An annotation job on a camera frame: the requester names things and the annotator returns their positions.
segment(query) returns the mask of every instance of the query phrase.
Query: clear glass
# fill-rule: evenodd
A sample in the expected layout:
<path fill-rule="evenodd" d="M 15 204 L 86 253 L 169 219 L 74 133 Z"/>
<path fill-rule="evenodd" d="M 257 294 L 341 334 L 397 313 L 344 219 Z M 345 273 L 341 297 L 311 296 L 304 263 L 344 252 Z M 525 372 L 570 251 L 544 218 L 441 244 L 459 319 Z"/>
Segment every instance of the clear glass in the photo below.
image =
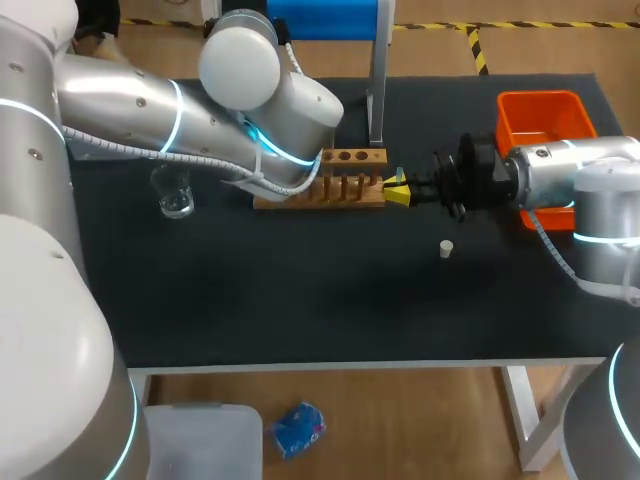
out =
<path fill-rule="evenodd" d="M 193 212 L 195 206 L 188 170 L 165 163 L 153 169 L 150 181 L 165 217 L 180 219 Z"/>

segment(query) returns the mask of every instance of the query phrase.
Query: black mat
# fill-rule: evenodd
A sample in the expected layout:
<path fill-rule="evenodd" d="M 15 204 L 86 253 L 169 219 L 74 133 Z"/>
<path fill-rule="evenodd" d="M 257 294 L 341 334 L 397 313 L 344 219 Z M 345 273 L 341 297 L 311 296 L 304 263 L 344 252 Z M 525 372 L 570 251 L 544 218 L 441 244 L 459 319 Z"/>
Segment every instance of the black mat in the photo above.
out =
<path fill-rule="evenodd" d="M 326 84 L 347 106 L 338 146 L 362 145 L 362 83 Z M 392 165 L 426 169 L 461 133 L 492 130 L 496 96 L 521 89 L 573 90 L 601 135 L 620 133 L 591 75 L 390 79 Z M 171 221 L 149 172 L 73 167 L 92 290 L 129 367 L 589 357 L 640 333 L 637 310 L 582 293 L 508 212 L 462 225 L 439 205 L 256 212 L 200 172 L 196 213 Z M 571 263 L 570 236 L 553 238 Z"/>

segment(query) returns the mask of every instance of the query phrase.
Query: yellow black tape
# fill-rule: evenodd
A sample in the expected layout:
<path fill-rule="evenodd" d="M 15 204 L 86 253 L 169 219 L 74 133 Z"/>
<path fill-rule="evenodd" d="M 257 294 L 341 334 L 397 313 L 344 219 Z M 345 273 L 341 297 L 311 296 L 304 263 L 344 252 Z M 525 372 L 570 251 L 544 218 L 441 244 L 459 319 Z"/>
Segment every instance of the yellow black tape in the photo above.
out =
<path fill-rule="evenodd" d="M 152 25 L 159 27 L 179 27 L 190 30 L 204 28 L 204 25 L 180 20 L 146 20 L 142 18 L 125 18 L 122 25 Z M 640 28 L 640 22 L 436 22 L 436 23 L 397 23 L 393 29 L 398 30 L 442 30 L 467 28 Z"/>
<path fill-rule="evenodd" d="M 441 30 L 452 28 L 640 28 L 640 22 L 436 22 L 436 23 L 397 23 L 394 30 Z"/>
<path fill-rule="evenodd" d="M 178 27 L 189 30 L 201 30 L 204 25 L 191 22 L 183 22 L 180 20 L 146 20 L 143 18 L 124 18 L 120 20 L 121 25 L 149 25 L 155 27 Z"/>
<path fill-rule="evenodd" d="M 473 53 L 473 59 L 476 62 L 476 69 L 478 75 L 489 75 L 489 68 L 487 68 L 487 60 L 484 58 L 484 53 L 480 48 L 480 39 L 478 37 L 478 29 L 473 27 L 467 27 L 467 37 L 469 38 L 469 46 Z"/>

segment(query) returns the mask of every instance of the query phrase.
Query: orange bin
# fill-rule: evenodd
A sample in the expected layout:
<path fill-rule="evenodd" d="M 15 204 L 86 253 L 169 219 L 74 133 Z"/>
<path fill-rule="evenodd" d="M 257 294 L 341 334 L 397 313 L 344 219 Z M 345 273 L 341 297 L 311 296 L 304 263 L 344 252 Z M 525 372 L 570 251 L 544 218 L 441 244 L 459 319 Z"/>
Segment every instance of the orange bin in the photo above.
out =
<path fill-rule="evenodd" d="M 566 90 L 504 92 L 498 96 L 496 138 L 500 155 L 518 145 L 596 138 L 595 128 L 580 97 Z M 527 212 L 523 223 L 535 229 Z M 536 210 L 546 230 L 573 230 L 573 208 Z"/>

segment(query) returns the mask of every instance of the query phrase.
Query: white metal bar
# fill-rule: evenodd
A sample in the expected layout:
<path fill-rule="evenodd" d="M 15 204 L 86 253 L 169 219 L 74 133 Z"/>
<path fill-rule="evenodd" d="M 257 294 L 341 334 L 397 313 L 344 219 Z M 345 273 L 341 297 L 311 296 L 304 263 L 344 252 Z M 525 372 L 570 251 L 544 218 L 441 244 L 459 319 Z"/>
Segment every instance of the white metal bar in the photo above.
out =
<path fill-rule="evenodd" d="M 203 22 L 220 16 L 222 10 L 221 2 L 222 0 L 200 0 L 200 10 L 202 11 Z"/>
<path fill-rule="evenodd" d="M 369 120 L 369 145 L 382 146 L 384 99 L 387 87 L 387 63 L 389 42 L 393 31 L 393 0 L 378 0 L 376 39 L 371 49 L 369 86 L 367 89 L 367 118 Z"/>
<path fill-rule="evenodd" d="M 513 424 L 518 437 L 520 450 L 538 425 L 538 410 L 533 398 L 526 367 L 503 367 L 502 378 L 509 397 L 509 406 Z"/>
<path fill-rule="evenodd" d="M 598 365 L 604 358 L 540 358 L 506 360 L 406 360 L 395 362 L 314 362 L 314 363 L 268 363 L 251 365 L 202 365 L 191 367 L 144 367 L 130 368 L 130 372 L 146 375 L 171 375 L 188 373 L 234 373 L 234 372 L 288 372 L 317 370 L 366 370 L 393 368 L 463 368 L 463 367 L 507 367 L 544 365 Z"/>
<path fill-rule="evenodd" d="M 393 24 L 396 19 L 396 0 L 389 0 L 389 45 L 391 45 L 391 40 L 393 37 Z"/>
<path fill-rule="evenodd" d="M 540 472 L 558 451 L 562 441 L 562 414 L 576 387 L 595 365 L 574 366 L 563 378 L 562 388 L 539 421 L 533 392 L 525 367 L 505 367 L 503 376 L 509 396 L 518 443 L 519 459 L 525 472 Z"/>
<path fill-rule="evenodd" d="M 131 378 L 131 383 L 133 384 L 133 389 L 136 392 L 136 396 L 138 397 L 140 405 L 146 407 L 147 403 L 149 402 L 151 376 L 144 373 L 131 371 L 131 369 L 129 369 L 129 378 Z"/>

